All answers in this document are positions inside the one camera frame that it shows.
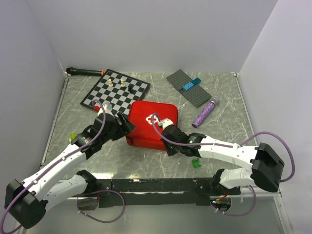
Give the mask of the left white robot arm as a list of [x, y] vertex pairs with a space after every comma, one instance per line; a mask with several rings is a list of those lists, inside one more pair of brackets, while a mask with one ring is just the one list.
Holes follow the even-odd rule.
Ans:
[[107, 141], [118, 140], [135, 129], [121, 112], [99, 114], [71, 141], [64, 151], [45, 167], [22, 182], [11, 181], [6, 188], [5, 209], [25, 229], [34, 227], [46, 212], [74, 195], [94, 194], [97, 179], [87, 170], [70, 179], [60, 180], [74, 167], [101, 150]]

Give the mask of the red black medicine bag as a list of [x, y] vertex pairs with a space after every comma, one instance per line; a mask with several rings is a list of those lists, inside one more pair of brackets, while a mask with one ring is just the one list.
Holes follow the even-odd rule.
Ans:
[[175, 105], [142, 100], [135, 101], [131, 105], [128, 115], [128, 120], [135, 125], [135, 129], [126, 136], [128, 145], [164, 151], [164, 144], [153, 125], [162, 132], [158, 122], [165, 118], [177, 124], [178, 109]]

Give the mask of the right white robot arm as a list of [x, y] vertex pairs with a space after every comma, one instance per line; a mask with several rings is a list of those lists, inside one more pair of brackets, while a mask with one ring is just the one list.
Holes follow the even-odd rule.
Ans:
[[212, 187], [217, 194], [249, 185], [256, 185], [271, 193], [279, 189], [284, 162], [266, 143], [240, 146], [199, 133], [187, 135], [173, 124], [162, 126], [161, 134], [161, 141], [169, 156], [181, 153], [190, 157], [217, 159], [237, 166], [236, 169], [219, 169], [214, 175]]

